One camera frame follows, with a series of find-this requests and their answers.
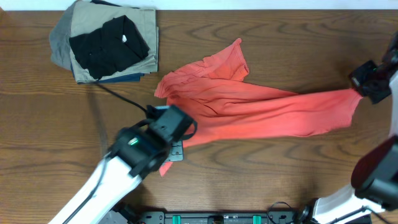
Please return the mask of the red t-shirt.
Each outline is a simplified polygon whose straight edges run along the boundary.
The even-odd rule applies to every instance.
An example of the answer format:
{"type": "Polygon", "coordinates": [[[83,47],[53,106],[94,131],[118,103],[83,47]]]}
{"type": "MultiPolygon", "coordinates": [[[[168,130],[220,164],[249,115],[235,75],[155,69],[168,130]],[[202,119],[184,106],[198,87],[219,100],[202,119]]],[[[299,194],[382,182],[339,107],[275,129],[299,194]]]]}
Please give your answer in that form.
{"type": "Polygon", "coordinates": [[[154,95],[197,122],[185,147],[218,140],[309,137],[351,125],[362,96],[352,88],[298,94],[244,82],[249,67],[236,39],[170,72],[154,95]]]}

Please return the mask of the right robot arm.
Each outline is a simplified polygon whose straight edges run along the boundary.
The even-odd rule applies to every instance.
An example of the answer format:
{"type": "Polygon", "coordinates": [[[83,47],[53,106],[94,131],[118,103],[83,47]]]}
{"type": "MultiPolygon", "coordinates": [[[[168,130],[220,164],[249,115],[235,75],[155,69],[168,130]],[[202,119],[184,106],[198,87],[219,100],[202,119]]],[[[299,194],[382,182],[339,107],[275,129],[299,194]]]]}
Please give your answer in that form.
{"type": "Polygon", "coordinates": [[[370,223],[371,214],[397,209],[397,36],[379,65],[370,60],[349,79],[374,104],[392,97],[389,137],[358,161],[349,185],[306,205],[296,213],[295,223],[370,223]]]}

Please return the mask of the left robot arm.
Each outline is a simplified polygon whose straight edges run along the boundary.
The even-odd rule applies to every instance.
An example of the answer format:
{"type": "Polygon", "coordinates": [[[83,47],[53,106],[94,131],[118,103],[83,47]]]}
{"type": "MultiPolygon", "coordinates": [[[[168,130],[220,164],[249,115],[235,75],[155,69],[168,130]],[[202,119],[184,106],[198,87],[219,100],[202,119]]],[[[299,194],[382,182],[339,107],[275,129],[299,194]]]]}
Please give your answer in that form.
{"type": "Polygon", "coordinates": [[[108,153],[52,223],[99,223],[129,192],[167,160],[172,146],[193,137],[197,122],[175,105],[154,108],[155,115],[123,128],[108,153]]]}

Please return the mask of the navy folded garment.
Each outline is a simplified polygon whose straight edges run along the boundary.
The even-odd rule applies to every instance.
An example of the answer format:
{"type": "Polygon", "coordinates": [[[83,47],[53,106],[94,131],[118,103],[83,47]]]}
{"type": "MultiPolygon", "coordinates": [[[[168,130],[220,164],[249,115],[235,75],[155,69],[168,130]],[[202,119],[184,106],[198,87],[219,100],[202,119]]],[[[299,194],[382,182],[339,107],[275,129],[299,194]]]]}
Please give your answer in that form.
{"type": "Polygon", "coordinates": [[[88,81],[78,81],[77,78],[75,77],[75,73],[73,71],[72,65],[70,66],[70,69],[72,71],[72,75],[77,82],[77,84],[87,84],[87,83],[100,83],[100,84],[106,84],[106,83],[119,83],[119,82],[140,82],[141,77],[143,77],[145,74],[144,73],[133,73],[133,74],[128,74],[128,75],[123,75],[120,77],[113,77],[109,79],[99,79],[99,80],[88,80],[88,81]]]}

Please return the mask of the black folded garment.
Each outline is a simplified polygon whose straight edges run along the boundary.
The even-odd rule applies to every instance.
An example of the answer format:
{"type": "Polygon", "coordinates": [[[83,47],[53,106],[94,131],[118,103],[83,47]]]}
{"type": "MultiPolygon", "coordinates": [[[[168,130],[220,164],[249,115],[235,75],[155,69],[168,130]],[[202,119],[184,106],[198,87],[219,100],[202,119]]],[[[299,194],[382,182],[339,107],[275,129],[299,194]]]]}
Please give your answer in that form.
{"type": "Polygon", "coordinates": [[[69,38],[76,61],[99,80],[121,72],[149,55],[149,47],[127,16],[105,22],[89,34],[69,38]]]}

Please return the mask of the beige folded garment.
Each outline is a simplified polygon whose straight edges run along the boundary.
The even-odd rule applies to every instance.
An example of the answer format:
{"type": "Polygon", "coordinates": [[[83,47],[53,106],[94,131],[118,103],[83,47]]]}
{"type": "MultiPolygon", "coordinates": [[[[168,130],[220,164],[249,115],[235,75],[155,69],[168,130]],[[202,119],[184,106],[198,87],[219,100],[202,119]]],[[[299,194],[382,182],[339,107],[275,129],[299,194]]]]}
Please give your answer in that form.
{"type": "Polygon", "coordinates": [[[110,6],[108,3],[96,4],[78,1],[75,5],[71,36],[89,34],[103,26],[111,19],[126,16],[133,21],[137,31],[149,47],[149,55],[141,62],[131,67],[101,78],[102,80],[120,77],[133,73],[153,73],[158,71],[159,28],[156,24],[156,12],[153,8],[133,8],[110,6]]]}

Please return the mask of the grey folded garment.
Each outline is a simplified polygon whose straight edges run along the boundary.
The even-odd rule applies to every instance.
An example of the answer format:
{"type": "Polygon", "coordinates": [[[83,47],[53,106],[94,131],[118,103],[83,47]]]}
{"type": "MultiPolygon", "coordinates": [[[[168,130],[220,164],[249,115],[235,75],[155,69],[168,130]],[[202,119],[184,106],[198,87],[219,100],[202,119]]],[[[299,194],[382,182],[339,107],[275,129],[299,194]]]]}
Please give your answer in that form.
{"type": "Polygon", "coordinates": [[[51,61],[59,67],[71,71],[70,43],[72,19],[77,1],[64,11],[62,17],[49,34],[51,61]]]}

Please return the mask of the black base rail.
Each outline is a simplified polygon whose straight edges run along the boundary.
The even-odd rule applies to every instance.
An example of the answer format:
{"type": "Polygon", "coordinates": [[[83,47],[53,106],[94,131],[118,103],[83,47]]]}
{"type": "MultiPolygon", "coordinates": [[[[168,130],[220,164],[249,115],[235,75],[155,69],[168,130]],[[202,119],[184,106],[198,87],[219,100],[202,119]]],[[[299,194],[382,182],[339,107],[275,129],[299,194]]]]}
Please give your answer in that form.
{"type": "Polygon", "coordinates": [[[294,223],[297,212],[276,210],[252,213],[144,212],[137,224],[273,224],[294,223]]]}

